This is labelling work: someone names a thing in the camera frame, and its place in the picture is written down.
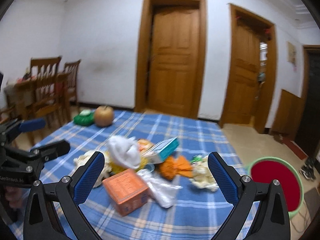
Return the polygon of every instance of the blue gripper pad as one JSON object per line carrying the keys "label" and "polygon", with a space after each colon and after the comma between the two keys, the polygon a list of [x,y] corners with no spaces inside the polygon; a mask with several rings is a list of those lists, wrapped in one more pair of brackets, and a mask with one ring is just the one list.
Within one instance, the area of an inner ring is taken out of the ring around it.
{"label": "blue gripper pad", "polygon": [[87,197],[89,196],[89,193],[92,190],[93,185],[96,183],[97,178],[102,172],[103,167],[104,156],[102,153],[98,153],[98,155],[95,157],[90,166],[86,169],[82,177],[74,186],[73,201],[76,205],[82,204],[86,201]]}
{"label": "blue gripper pad", "polygon": [[226,201],[233,205],[237,204],[239,201],[238,187],[231,179],[228,172],[223,168],[219,160],[212,153],[210,153],[208,156],[208,167]]}
{"label": "blue gripper pad", "polygon": [[45,120],[43,118],[23,120],[19,126],[20,132],[32,132],[45,127]]}

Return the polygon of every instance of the baseboard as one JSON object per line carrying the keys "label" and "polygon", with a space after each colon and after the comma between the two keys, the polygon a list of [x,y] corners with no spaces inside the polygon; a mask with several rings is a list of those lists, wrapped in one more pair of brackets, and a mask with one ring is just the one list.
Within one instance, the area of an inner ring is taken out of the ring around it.
{"label": "baseboard", "polygon": [[[75,106],[75,102],[70,102],[71,106]],[[84,102],[79,102],[80,107],[87,107],[87,108],[98,108],[99,106],[103,106],[104,104],[95,104],[95,103],[84,103]],[[128,107],[122,107],[122,106],[113,106],[113,105],[108,105],[111,106],[114,110],[120,110],[120,111],[129,111],[133,112],[133,108],[128,108]]]}
{"label": "baseboard", "polygon": [[206,118],[198,118],[198,120],[200,121],[205,121],[205,122],[215,122],[215,123],[219,123],[220,120],[213,120],[213,119],[206,119]]}

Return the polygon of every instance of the apple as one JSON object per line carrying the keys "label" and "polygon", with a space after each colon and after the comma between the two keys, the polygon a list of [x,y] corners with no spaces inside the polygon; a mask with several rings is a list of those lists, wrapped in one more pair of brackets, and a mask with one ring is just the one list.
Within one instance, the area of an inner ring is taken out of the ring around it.
{"label": "apple", "polygon": [[94,112],[94,122],[98,127],[112,125],[113,118],[113,108],[110,106],[99,106]]}

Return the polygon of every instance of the chair backrest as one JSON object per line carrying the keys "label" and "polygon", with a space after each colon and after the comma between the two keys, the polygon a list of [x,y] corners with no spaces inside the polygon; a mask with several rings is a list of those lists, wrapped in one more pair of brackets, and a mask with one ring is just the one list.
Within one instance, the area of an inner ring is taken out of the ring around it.
{"label": "chair backrest", "polygon": [[36,102],[47,101],[55,96],[54,85],[56,76],[38,77],[35,80],[35,96]]}
{"label": "chair backrest", "polygon": [[55,76],[57,74],[59,64],[61,61],[61,56],[50,57],[50,58],[32,58],[30,63],[31,75],[33,69],[36,69],[36,77],[48,77]]}
{"label": "chair backrest", "polygon": [[80,65],[81,60],[76,62],[66,62],[64,64],[63,71],[65,73],[69,73],[68,76],[68,88],[76,88],[77,87],[77,75],[78,75],[78,68]]}

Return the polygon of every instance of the orange box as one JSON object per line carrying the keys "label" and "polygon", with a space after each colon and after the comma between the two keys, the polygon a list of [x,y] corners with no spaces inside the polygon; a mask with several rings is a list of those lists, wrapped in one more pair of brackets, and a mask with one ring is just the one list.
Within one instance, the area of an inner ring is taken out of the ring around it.
{"label": "orange box", "polygon": [[121,216],[126,216],[148,202],[149,187],[133,169],[104,179],[102,183]]}

